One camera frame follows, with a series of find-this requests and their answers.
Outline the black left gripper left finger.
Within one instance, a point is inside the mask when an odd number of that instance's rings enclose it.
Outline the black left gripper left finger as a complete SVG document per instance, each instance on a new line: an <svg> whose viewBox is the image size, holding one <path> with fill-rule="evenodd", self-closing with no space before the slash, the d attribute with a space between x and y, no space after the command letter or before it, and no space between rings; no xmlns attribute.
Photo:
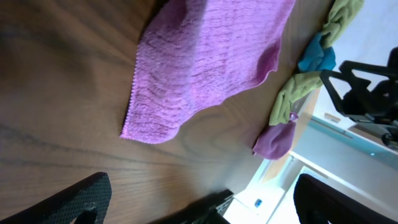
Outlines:
<svg viewBox="0 0 398 224"><path fill-rule="evenodd" d="M1 223L103 223L111 196L108 174L97 172Z"/></svg>

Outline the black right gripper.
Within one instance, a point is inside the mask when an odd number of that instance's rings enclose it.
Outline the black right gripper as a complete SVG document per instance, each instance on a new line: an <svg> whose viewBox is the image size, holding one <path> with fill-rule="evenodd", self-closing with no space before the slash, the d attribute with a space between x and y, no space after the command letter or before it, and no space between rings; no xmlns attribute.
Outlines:
<svg viewBox="0 0 398 224"><path fill-rule="evenodd" d="M345 61L338 72L324 70L320 78L337 112L352 120L374 120L374 135L397 149L397 47L385 67Z"/></svg>

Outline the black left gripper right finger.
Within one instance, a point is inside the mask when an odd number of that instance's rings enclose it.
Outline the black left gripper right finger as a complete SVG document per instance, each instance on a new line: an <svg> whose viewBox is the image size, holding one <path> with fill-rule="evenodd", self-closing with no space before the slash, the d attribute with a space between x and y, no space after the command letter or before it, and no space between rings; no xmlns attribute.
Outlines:
<svg viewBox="0 0 398 224"><path fill-rule="evenodd" d="M309 174L298 177L294 205L301 224L397 224Z"/></svg>

